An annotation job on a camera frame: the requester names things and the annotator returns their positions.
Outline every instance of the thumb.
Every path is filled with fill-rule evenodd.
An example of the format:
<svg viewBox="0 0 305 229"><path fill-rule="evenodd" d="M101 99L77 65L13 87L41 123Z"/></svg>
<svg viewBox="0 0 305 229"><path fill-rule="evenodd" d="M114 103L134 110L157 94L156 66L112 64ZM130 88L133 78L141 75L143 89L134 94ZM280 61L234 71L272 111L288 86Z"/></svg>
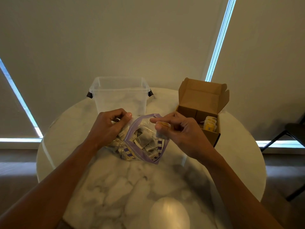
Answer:
<svg viewBox="0 0 305 229"><path fill-rule="evenodd" d="M132 118L131 112L126 113L119 122L117 122L113 127L119 133L122 128L130 121Z"/></svg>
<svg viewBox="0 0 305 229"><path fill-rule="evenodd" d="M176 141L177 137L179 136L179 132L172 130L170 127L156 123L155 129L163 134L164 136L168 137L169 139Z"/></svg>

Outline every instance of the plastic container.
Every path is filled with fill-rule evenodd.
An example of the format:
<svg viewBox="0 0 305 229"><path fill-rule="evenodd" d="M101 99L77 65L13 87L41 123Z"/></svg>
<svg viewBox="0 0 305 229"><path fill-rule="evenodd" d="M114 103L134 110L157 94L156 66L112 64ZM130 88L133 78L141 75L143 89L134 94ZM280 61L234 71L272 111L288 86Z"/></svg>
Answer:
<svg viewBox="0 0 305 229"><path fill-rule="evenodd" d="M96 77L89 92L97 112L124 108L133 116L145 115L150 88L141 77Z"/></svg>

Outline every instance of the ziplock bag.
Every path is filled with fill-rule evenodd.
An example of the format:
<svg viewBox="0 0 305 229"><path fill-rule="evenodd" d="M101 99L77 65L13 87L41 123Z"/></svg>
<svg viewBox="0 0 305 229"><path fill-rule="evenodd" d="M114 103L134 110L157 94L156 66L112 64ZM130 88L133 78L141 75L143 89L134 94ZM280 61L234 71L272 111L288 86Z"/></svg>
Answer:
<svg viewBox="0 0 305 229"><path fill-rule="evenodd" d="M158 164L169 139L156 137L155 124L150 122L152 117L161 116L150 114L131 119L116 139L106 147L126 161L138 160Z"/></svg>

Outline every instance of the chair seat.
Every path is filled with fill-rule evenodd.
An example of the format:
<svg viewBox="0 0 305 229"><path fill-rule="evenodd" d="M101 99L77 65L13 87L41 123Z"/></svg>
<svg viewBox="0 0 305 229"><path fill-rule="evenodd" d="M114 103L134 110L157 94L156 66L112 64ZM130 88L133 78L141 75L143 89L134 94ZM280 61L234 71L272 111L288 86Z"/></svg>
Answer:
<svg viewBox="0 0 305 229"><path fill-rule="evenodd" d="M285 125L285 130L287 130L294 139L305 146L305 125L288 123Z"/></svg>

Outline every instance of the round table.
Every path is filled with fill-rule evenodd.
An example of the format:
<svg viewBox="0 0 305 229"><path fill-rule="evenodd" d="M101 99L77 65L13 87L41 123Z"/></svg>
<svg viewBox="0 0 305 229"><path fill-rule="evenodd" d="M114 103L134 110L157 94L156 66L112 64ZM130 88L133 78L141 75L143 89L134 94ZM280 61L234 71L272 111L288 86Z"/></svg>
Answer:
<svg viewBox="0 0 305 229"><path fill-rule="evenodd" d="M178 91L151 88L146 114L166 115L178 105ZM97 110L86 98L50 126L37 153L43 180L86 138ZM253 195L261 200L266 168L257 143L230 113L222 111L216 150ZM64 220L81 228L231 228L207 169L170 141L158 165L127 162L102 148L91 161L67 206Z"/></svg>

